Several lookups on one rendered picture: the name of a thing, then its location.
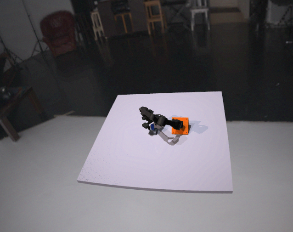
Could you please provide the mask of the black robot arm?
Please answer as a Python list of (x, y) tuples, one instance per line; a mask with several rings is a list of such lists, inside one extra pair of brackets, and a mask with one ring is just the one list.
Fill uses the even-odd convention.
[[(146, 107), (141, 107), (139, 108), (141, 115), (142, 115), (142, 120), (147, 121), (147, 117), (152, 120), (156, 125), (159, 126), (165, 126), (165, 125), (170, 125), (173, 127), (174, 130), (180, 130), (180, 128), (183, 128), (183, 121), (177, 120), (177, 119), (172, 119), (168, 120), (165, 116), (160, 115), (160, 114), (153, 114), (153, 111), (146, 108)], [(158, 122), (156, 123), (154, 118), (156, 115), (160, 115)], [(147, 116), (147, 117), (146, 117)]]

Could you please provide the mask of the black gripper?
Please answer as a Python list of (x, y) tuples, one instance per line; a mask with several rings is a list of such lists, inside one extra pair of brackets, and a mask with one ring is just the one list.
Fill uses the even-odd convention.
[[(147, 117), (147, 116), (146, 116), (146, 117)], [(158, 122), (159, 117), (160, 117), (159, 115), (156, 115), (156, 116), (155, 116), (154, 120), (155, 120), (156, 123)], [(152, 123), (153, 121), (150, 120), (148, 117), (147, 117), (147, 121), (148, 121), (148, 123), (146, 123), (146, 122), (143, 123), (143, 124), (142, 124), (142, 127), (144, 127), (145, 129), (148, 128), (148, 129), (150, 130), (150, 126), (149, 126), (149, 124)]]

